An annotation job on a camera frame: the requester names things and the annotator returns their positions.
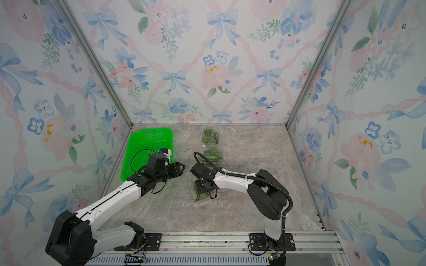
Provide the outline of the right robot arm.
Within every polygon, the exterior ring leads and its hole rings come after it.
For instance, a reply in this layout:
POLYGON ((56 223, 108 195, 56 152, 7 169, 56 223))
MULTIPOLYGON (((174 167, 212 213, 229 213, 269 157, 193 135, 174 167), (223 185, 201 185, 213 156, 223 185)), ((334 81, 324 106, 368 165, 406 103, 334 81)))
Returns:
POLYGON ((190 172, 198 193, 230 189, 247 194, 258 211, 265 217, 265 235, 278 241, 285 231, 285 218, 293 208, 290 194, 268 171, 256 174, 210 169, 203 165, 194 166, 190 172))

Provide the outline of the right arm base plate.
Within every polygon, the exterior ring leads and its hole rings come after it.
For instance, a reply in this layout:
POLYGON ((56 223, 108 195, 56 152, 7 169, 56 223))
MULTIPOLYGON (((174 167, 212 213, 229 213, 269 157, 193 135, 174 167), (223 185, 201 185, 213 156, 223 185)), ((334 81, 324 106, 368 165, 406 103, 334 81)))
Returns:
POLYGON ((250 233, 249 235, 249 249, 253 252, 270 251, 295 251, 295 241, 293 235, 285 233, 281 235, 279 240, 274 240, 264 233, 250 233))

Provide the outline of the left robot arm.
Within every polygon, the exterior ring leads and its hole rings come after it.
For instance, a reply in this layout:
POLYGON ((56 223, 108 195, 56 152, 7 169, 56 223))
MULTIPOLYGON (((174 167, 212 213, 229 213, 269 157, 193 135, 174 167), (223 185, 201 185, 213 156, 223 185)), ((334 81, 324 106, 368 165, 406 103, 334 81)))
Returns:
POLYGON ((156 184, 179 177, 185 165, 163 166, 155 176, 142 168, 117 189, 74 213, 64 211, 53 225, 45 252, 62 266, 83 266, 101 253, 124 247, 142 250, 148 240, 144 228, 134 222, 101 231, 99 228, 118 211, 153 190, 156 184))

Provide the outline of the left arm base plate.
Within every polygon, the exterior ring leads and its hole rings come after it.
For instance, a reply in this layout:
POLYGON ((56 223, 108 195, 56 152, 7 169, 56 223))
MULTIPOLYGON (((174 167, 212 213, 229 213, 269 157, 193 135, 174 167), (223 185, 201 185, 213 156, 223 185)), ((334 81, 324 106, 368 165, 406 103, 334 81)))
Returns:
POLYGON ((141 251, 159 251, 160 244, 162 240, 161 233, 144 233, 139 234, 135 237, 135 240, 127 246, 120 246, 114 248, 114 251, 131 251, 131 252, 141 252, 141 251))

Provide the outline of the green plastic basket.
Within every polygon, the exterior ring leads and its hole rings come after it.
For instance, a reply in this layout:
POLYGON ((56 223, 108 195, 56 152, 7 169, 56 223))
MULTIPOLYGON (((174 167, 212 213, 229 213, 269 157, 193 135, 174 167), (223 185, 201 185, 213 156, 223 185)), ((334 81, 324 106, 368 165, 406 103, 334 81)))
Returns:
POLYGON ((143 129, 133 133, 128 141, 121 172, 121 181, 135 174, 148 162, 149 155, 162 148, 173 151, 173 131, 169 128, 143 129))

